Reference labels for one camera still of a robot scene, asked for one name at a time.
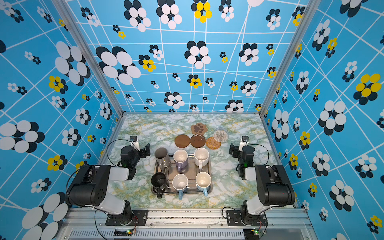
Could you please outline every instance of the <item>table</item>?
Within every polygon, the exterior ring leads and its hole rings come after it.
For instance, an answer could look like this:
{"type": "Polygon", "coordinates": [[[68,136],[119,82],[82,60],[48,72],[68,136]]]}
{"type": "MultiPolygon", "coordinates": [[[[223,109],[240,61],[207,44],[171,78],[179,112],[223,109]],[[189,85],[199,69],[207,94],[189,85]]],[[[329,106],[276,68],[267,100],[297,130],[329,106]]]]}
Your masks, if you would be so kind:
{"type": "MultiPolygon", "coordinates": [[[[129,139],[137,136],[140,148],[147,143],[151,145],[151,156],[140,159],[136,166],[136,174],[132,180],[110,182],[108,192],[118,198],[126,199],[132,208],[239,208],[244,200],[257,194],[255,182],[242,180],[235,168],[238,160],[228,154],[231,142],[238,146],[241,136],[248,136],[250,144],[257,143],[265,146],[269,151],[268,165],[278,164],[273,154],[266,132],[263,128],[259,114],[240,113],[175,113],[175,114],[127,114],[118,139],[129,139]],[[165,147],[170,154],[179,148],[174,139],[180,134],[192,136],[191,126],[201,122],[207,125],[208,131],[204,137],[213,136],[217,127],[224,127],[229,133],[227,142],[222,143],[217,150],[208,149],[212,170],[213,189],[208,197],[203,194],[184,195],[179,200],[178,195],[164,195],[158,199],[151,193],[151,177],[154,173],[156,159],[154,151],[165,147]]],[[[110,146],[109,157],[114,164],[120,161],[121,148],[126,146],[126,141],[116,141],[113,148],[110,146]]],[[[255,164],[265,164],[268,153],[265,148],[253,145],[255,164]]],[[[195,147],[189,145],[184,148],[188,153],[193,153],[195,147]]]]}

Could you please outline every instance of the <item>black mug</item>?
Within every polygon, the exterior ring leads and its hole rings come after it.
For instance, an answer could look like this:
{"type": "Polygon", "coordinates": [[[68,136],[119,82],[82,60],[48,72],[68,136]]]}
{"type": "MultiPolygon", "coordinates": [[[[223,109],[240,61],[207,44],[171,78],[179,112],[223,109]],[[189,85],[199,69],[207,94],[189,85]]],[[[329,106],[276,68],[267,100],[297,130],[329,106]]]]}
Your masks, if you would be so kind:
{"type": "Polygon", "coordinates": [[[160,199],[163,196],[163,191],[168,188],[169,182],[164,173],[155,173],[151,178],[151,184],[156,189],[157,198],[160,199]]]}

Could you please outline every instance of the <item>ventilation grille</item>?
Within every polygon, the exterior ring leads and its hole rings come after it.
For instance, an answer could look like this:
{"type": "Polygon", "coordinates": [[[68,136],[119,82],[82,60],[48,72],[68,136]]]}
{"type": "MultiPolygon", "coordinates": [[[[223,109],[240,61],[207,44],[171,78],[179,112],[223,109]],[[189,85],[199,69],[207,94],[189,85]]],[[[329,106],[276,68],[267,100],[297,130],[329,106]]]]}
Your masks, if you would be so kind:
{"type": "MultiPolygon", "coordinates": [[[[113,237],[114,230],[102,230],[101,234],[107,239],[127,239],[127,237],[113,237]]],[[[244,239],[241,229],[138,229],[131,239],[244,239]]],[[[69,240],[103,239],[92,228],[73,230],[69,240]]]]}

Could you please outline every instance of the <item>brown round coaster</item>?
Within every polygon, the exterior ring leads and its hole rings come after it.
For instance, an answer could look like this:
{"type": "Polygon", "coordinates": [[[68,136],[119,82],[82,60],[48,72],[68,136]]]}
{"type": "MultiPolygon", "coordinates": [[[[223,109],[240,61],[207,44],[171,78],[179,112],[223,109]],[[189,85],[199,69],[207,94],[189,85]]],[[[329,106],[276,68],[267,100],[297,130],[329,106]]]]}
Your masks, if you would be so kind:
{"type": "Polygon", "coordinates": [[[205,137],[203,135],[199,135],[199,134],[196,134],[196,135],[193,135],[191,137],[191,145],[194,146],[194,147],[202,147],[205,145],[205,137]]]}
{"type": "Polygon", "coordinates": [[[218,149],[221,146],[221,143],[216,141],[213,137],[208,138],[205,144],[208,148],[213,150],[218,149]]]}
{"type": "Polygon", "coordinates": [[[188,147],[189,142],[190,142],[190,139],[185,134],[178,135],[175,138],[175,144],[176,144],[177,147],[180,147],[180,148],[188,147]]]}

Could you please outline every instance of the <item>mug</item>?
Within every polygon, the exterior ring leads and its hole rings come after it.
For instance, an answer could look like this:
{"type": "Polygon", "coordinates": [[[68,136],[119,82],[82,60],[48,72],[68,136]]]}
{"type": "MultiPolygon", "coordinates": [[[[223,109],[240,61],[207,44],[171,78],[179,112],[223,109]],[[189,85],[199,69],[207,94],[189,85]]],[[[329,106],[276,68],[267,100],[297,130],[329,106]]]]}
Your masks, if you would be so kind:
{"type": "Polygon", "coordinates": [[[184,174],[177,174],[172,180],[173,188],[179,191],[179,199],[183,199],[183,192],[187,190],[188,177],[184,174]]]}
{"type": "Polygon", "coordinates": [[[170,166],[170,158],[168,155],[168,150],[165,147],[160,147],[156,149],[155,158],[162,170],[165,170],[170,166]]]}
{"type": "Polygon", "coordinates": [[[164,173],[155,173],[151,178],[151,184],[155,188],[157,198],[160,199],[163,196],[163,192],[168,188],[169,182],[164,173]]]}
{"type": "Polygon", "coordinates": [[[208,196],[211,181],[211,176],[206,172],[200,172],[196,175],[196,186],[200,191],[203,191],[204,196],[208,196]]]}
{"type": "Polygon", "coordinates": [[[201,170],[209,161],[209,152],[207,149],[201,147],[195,150],[195,164],[201,170]]]}
{"type": "Polygon", "coordinates": [[[181,169],[188,165],[188,153],[185,150],[177,150],[173,155],[177,171],[181,172],[181,169]]]}

